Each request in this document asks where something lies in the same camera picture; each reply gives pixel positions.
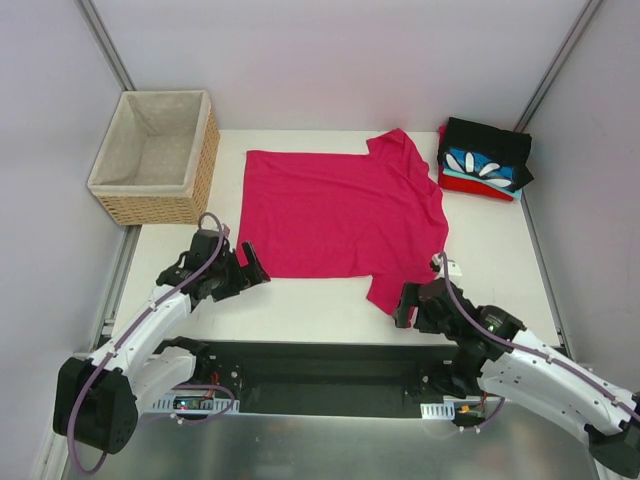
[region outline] white wall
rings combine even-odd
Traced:
[[[0,3],[0,477],[30,478],[122,230],[86,188],[119,88],[71,0]]]
[[[585,0],[96,0],[138,89],[222,128],[513,127]]]
[[[640,3],[606,2],[529,132],[527,187],[578,360],[640,390]]]

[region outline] white table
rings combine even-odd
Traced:
[[[367,153],[366,139],[383,132],[222,131],[209,210],[230,229],[235,245],[240,224],[247,150]],[[437,135],[410,133],[435,179]],[[495,304],[521,319],[549,345],[558,336],[523,210],[471,195],[445,192],[450,225],[446,249],[461,265],[465,296],[474,304]],[[145,225],[129,271],[114,332],[122,328],[155,286],[158,274],[189,247],[195,227]],[[273,279],[270,284],[214,304],[202,302],[168,336],[244,342],[356,344],[448,344],[443,336],[394,326],[393,319],[366,300],[371,277]]]

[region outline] robotic arm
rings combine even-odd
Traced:
[[[114,454],[133,435],[138,417],[167,391],[187,381],[211,383],[213,366],[206,344],[178,338],[158,358],[147,360],[171,329],[208,296],[223,300],[270,280],[250,243],[242,244],[248,263],[240,266],[227,234],[226,228],[199,228],[190,249],[160,274],[146,304],[118,335],[85,361],[70,358],[64,363],[56,390],[56,433],[68,435],[73,418],[70,438]],[[92,376],[95,379],[73,415]]]
[[[444,334],[458,344],[450,365],[429,375],[429,385],[464,398],[487,392],[507,398],[567,430],[589,446],[591,455],[612,471],[640,473],[640,399],[610,384],[545,345],[524,324],[495,306],[475,307],[450,281],[459,278],[455,262],[435,256],[437,278],[407,283],[394,314],[407,328]]]

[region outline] wicker basket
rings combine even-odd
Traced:
[[[89,189],[120,225],[196,224],[219,140],[207,92],[124,92]]]

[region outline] red t-shirt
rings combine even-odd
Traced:
[[[407,134],[367,146],[367,155],[247,152],[238,245],[252,242],[274,278],[372,275],[367,298],[391,314],[404,282],[433,279],[449,228]]]

